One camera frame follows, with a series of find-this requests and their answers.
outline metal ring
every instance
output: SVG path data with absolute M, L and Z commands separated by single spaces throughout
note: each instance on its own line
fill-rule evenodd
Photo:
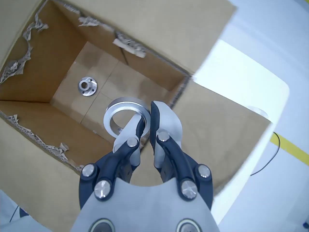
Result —
M 77 87 L 83 96 L 92 96 L 97 91 L 98 84 L 94 78 L 86 76 L 81 79 Z
M 122 131 L 122 127 L 119 127 L 113 116 L 120 111 L 131 110 L 135 111 L 137 114 L 141 115 L 145 121 L 145 129 L 141 137 L 146 135 L 150 129 L 150 111 L 147 108 L 147 105 L 140 99 L 134 97 L 120 97 L 112 101 L 104 114 L 103 125 L 106 131 L 113 137 L 117 136 Z

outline open cardboard box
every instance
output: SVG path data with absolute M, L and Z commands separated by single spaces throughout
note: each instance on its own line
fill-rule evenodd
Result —
M 79 173 L 80 165 L 112 150 L 114 139 L 102 125 L 111 100 L 134 96 L 148 105 L 159 100 L 170 105 L 182 123 L 182 149 L 210 167 L 218 190 L 269 124 L 191 80 L 235 10 L 226 0 L 5 0 L 0 5 L 1 117 L 25 136 L 25 146 L 27 138 L 50 155 L 45 159 L 55 158 Z M 97 80 L 95 95 L 78 93 L 84 76 Z M 128 118 L 118 120 L 125 123 Z M 18 146 L 13 138 L 5 141 L 11 148 L 1 146 L 0 170 L 8 170 L 7 160 L 24 148 L 18 139 Z M 69 150 L 55 149 L 61 143 Z M 41 163 L 35 154 L 24 159 Z M 161 183 L 152 164 L 147 144 L 131 182 Z M 21 177 L 23 170 L 21 180 L 29 180 L 24 166 L 10 176 L 1 175 L 1 188 L 14 200 L 21 197 L 20 190 L 12 190 L 13 178 Z M 67 168 L 59 163 L 57 171 L 61 169 Z M 26 184 L 28 191 L 39 190 Z M 77 190 L 78 185 L 70 187 Z M 24 208 L 30 215 L 50 224 L 29 206 Z

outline silver bolt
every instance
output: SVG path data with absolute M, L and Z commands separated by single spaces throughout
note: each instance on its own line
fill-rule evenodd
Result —
M 135 147 L 138 144 L 138 141 L 135 137 L 130 137 L 127 140 L 127 144 L 129 145 L 129 147 Z
M 200 173 L 200 176 L 203 178 L 207 178 L 211 174 L 210 169 L 206 165 L 200 165 L 198 167 L 198 172 Z
M 95 196 L 100 199 L 107 197 L 110 191 L 111 185 L 105 180 L 99 181 L 94 189 Z
M 197 187 L 193 181 L 186 180 L 181 184 L 181 193 L 188 199 L 196 198 Z
M 88 164 L 86 166 L 84 166 L 83 170 L 82 170 L 82 174 L 85 177 L 89 177 L 90 175 L 93 174 L 95 170 L 95 166 L 93 164 Z
M 180 228 L 180 232 L 198 232 L 198 230 L 193 224 L 184 223 Z
M 170 138 L 170 136 L 167 132 L 162 131 L 158 133 L 158 138 L 161 142 L 166 142 Z

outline black cable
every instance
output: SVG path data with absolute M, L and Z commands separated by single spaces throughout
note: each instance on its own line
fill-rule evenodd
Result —
M 277 133 L 274 132 L 274 134 L 278 137 L 278 140 L 279 140 L 278 149 L 277 149 L 276 153 L 275 153 L 275 154 L 273 155 L 273 157 L 267 162 L 267 164 L 266 164 L 265 166 L 263 166 L 260 170 L 258 170 L 257 172 L 251 174 L 250 176 L 255 175 L 255 174 L 257 174 L 258 172 L 262 171 L 262 170 L 273 160 L 273 158 L 277 155 L 277 153 L 278 153 L 278 151 L 279 151 L 279 149 L 280 149 L 280 137 L 277 135 Z
M 14 211 L 14 213 L 13 213 L 12 217 L 11 217 L 11 220 L 10 220 L 10 222 L 12 221 L 12 219 L 13 219 L 13 216 L 14 216 L 14 214 L 15 214 L 15 212 L 16 212 L 16 210 L 17 210 L 17 208 L 18 208 L 18 206 L 16 207 L 16 209 L 15 209 L 15 211 Z

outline box flap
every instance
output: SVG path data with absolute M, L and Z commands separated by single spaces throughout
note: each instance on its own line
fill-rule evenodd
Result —
M 182 150 L 210 167 L 217 192 L 241 167 L 270 123 L 193 81 L 173 111 L 183 127 Z
M 42 0 L 0 0 L 0 70 L 13 44 Z
M 235 7 L 227 0 L 66 0 L 194 73 Z

